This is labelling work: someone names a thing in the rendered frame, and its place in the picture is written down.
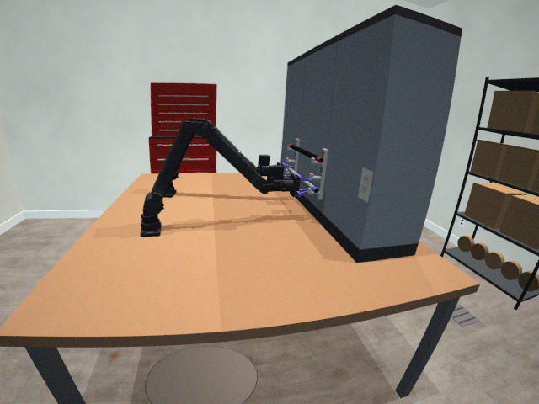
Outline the black metal bar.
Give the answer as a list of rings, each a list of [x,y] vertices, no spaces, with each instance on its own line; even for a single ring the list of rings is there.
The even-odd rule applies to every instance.
[[[304,149],[301,149],[301,148],[298,147],[298,146],[294,146],[294,145],[292,145],[292,144],[289,144],[289,146],[290,146],[291,149],[294,149],[294,150],[296,150],[297,152],[300,152],[300,153],[303,152],[304,155],[306,154],[306,155],[307,155],[308,157],[310,157],[310,158],[312,158],[312,157],[315,158],[315,161],[320,162],[320,163],[323,163],[323,158],[322,158],[322,157],[319,157],[319,156],[317,156],[317,155],[315,155],[315,154],[313,154],[313,153],[311,153],[311,152],[309,152],[309,151],[306,151],[306,150],[304,150]]]

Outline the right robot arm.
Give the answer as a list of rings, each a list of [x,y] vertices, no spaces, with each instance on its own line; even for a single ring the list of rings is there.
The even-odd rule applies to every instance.
[[[230,162],[262,194],[267,194],[268,192],[273,191],[282,191],[285,185],[283,185],[283,181],[281,179],[293,179],[284,178],[284,166],[272,165],[269,166],[267,180],[265,180],[217,132],[213,130],[211,125],[202,122],[187,122],[193,123],[186,123],[186,121],[181,122],[179,132],[176,135],[164,164],[157,176],[154,187],[152,187],[152,192],[146,195],[143,214],[141,215],[141,237],[160,236],[159,231],[162,227],[162,223],[160,222],[160,219],[158,219],[157,215],[162,211],[162,209],[164,209],[162,198],[166,194],[168,185],[181,157],[184,154],[184,150],[194,133],[205,137],[206,141],[228,162]]]

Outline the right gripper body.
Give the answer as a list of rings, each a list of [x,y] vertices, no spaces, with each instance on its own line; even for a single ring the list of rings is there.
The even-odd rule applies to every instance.
[[[301,178],[298,175],[296,175],[296,176],[294,176],[294,175],[295,174],[291,175],[291,178],[293,178],[292,180],[286,180],[286,179],[281,179],[281,180],[283,181],[283,185],[285,185],[285,187],[282,189],[282,191],[290,191],[290,194],[293,197],[296,197],[297,196],[297,191],[299,191],[300,179]]]

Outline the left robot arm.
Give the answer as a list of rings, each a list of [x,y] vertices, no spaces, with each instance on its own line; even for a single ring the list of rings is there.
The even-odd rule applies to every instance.
[[[203,122],[203,123],[206,123],[206,124],[208,124],[208,125],[211,125],[211,124],[212,124],[212,122],[211,122],[210,120],[205,121],[206,119],[203,119],[203,120],[202,120],[202,119],[197,119],[197,118],[193,118],[193,119],[196,119],[196,120],[192,120],[192,119],[190,118],[189,121]],[[226,137],[225,137],[225,136],[224,136],[224,135],[217,129],[217,128],[216,128],[216,126],[214,126],[214,127],[213,127],[213,126],[214,126],[214,125],[212,124],[211,127],[213,128],[213,130],[214,130],[215,132],[218,132],[218,133],[221,135],[221,137],[222,137],[222,138],[223,138],[223,139],[224,139],[224,140],[225,140],[225,141],[226,141],[226,142],[227,142],[227,143],[228,143],[228,144],[229,144],[229,145],[230,145],[230,146],[231,146],[231,147],[232,147],[232,148],[233,148],[233,149],[234,149],[234,150],[235,150],[235,151],[236,151],[236,152],[237,152],[237,153],[238,153],[238,154],[239,154],[239,155],[240,155],[240,156],[241,156],[241,157],[242,157],[242,158],[243,158],[243,159],[244,159],[244,160],[245,160],[245,161],[246,161],[246,162],[247,162],[247,163],[248,163],[248,164],[249,164],[255,171],[256,171],[256,172],[257,172],[257,173],[259,172],[259,174],[260,174],[261,176],[267,176],[267,175],[268,175],[268,172],[269,172],[269,165],[270,165],[270,156],[268,156],[268,157],[260,156],[260,157],[259,157],[258,166],[256,167],[252,162],[250,162],[250,161],[249,161],[249,160],[248,160],[248,159],[247,159],[247,158],[246,158],[246,157],[245,157],[245,156],[244,156],[244,155],[243,155],[243,154],[242,154],[242,153],[241,153],[241,152],[240,152],[240,151],[239,151],[239,150],[238,150],[238,149],[237,149],[237,148],[236,148],[236,147],[235,147],[235,146],[234,146],[234,145],[233,145],[233,144],[232,144],[232,143],[231,143],[231,142],[230,142],[230,141],[229,141],[229,140],[228,140],[228,139],[227,139],[227,138],[226,138]],[[194,135],[195,135],[195,133],[192,135],[192,137],[191,137],[191,139],[190,139],[190,141],[189,141],[189,144],[190,144],[190,142],[192,141]],[[186,153],[189,144],[188,144],[187,147],[185,148],[184,154]],[[164,198],[173,198],[173,196],[177,193],[177,190],[174,189],[174,186],[173,186],[173,182],[172,182],[172,181],[179,177],[179,176],[178,176],[178,175],[179,175],[178,169],[179,169],[180,163],[181,163],[182,160],[183,160],[184,154],[183,154],[183,156],[181,157],[181,159],[180,159],[180,161],[179,161],[179,164],[178,164],[178,166],[177,166],[177,168],[176,168],[176,170],[175,170],[175,172],[174,172],[174,174],[173,174],[173,177],[172,177],[172,179],[171,179],[171,181],[170,181],[170,184],[169,184],[169,186],[168,186],[168,188],[167,188],[167,191],[166,191],[166,194],[164,195]],[[252,166],[252,165],[253,165],[253,166]],[[256,167],[256,169],[255,169],[254,167]]]

